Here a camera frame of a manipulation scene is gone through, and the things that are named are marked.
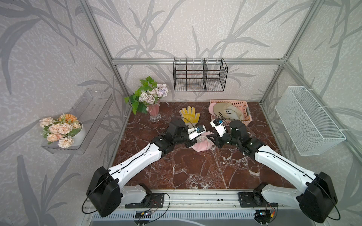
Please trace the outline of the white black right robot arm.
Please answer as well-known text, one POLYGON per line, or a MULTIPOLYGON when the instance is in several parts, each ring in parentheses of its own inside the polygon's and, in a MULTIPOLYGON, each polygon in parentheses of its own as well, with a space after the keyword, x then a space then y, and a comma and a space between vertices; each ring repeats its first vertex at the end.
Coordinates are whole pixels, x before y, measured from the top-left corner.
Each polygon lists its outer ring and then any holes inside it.
POLYGON ((260 185, 255 189, 266 202, 283 204, 301 210, 309 219, 324 223, 332 210, 337 208, 337 195, 331 177, 314 173, 272 150, 255 137, 250 137, 246 125, 232 121, 229 127, 216 118, 210 122, 216 133, 208 138, 218 147, 235 146, 245 156, 261 163, 285 178, 294 188, 260 185))

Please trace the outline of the pink baseball cap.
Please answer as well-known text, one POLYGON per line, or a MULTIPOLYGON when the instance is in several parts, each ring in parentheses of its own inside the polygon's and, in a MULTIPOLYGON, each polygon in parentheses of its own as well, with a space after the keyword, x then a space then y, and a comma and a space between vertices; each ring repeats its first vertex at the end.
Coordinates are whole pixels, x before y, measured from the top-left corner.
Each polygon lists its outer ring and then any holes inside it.
POLYGON ((207 135, 212 135, 212 132, 206 131, 201 136, 197 137, 197 143, 191 148, 196 152, 207 150, 214 151, 216 149, 216 145, 209 138, 207 138, 207 135))

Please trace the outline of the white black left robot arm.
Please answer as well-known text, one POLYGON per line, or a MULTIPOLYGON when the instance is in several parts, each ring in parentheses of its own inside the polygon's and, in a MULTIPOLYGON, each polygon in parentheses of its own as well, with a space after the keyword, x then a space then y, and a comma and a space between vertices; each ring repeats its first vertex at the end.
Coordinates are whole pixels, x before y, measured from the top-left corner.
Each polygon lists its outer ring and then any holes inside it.
POLYGON ((191 147, 206 131, 203 125, 189 129, 183 120, 173 119, 166 131, 154 137, 141 151, 109 169, 99 167, 93 174, 87 199, 95 211, 106 217, 120 205, 139 204, 152 192, 145 186, 126 186, 144 168, 172 152, 176 145, 191 147))

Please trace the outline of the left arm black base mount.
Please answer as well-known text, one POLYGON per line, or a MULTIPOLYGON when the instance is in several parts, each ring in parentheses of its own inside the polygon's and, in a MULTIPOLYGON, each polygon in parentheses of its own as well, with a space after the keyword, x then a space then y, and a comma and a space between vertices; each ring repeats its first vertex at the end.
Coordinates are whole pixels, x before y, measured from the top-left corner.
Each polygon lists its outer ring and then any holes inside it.
POLYGON ((165 201, 165 193, 147 194, 140 203, 126 204, 126 209, 153 209, 163 208, 165 201))

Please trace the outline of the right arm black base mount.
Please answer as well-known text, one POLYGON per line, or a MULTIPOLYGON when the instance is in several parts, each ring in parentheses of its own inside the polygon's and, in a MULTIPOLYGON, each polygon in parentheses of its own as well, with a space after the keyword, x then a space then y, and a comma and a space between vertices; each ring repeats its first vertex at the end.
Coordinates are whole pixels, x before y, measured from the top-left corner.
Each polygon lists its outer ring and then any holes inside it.
POLYGON ((239 205, 241 208, 277 208, 279 205, 274 202, 267 202, 259 194, 253 192, 239 192, 238 193, 239 205))

